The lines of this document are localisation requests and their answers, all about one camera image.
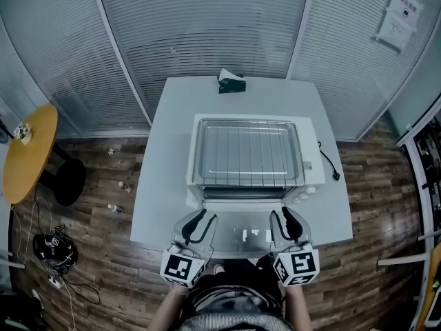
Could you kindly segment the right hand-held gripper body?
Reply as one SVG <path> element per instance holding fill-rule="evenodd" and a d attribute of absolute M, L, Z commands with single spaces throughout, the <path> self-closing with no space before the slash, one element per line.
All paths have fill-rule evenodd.
<path fill-rule="evenodd" d="M 275 256 L 274 270 L 283 286 L 311 283 L 320 273 L 320 259 L 311 242 L 290 247 Z"/>

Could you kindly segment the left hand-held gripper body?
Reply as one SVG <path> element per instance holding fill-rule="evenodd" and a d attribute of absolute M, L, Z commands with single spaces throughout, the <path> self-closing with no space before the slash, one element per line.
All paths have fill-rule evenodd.
<path fill-rule="evenodd" d="M 193 288 L 206 270 L 210 257 L 210 251 L 173 241 L 163 251 L 160 276 L 168 283 Z"/>

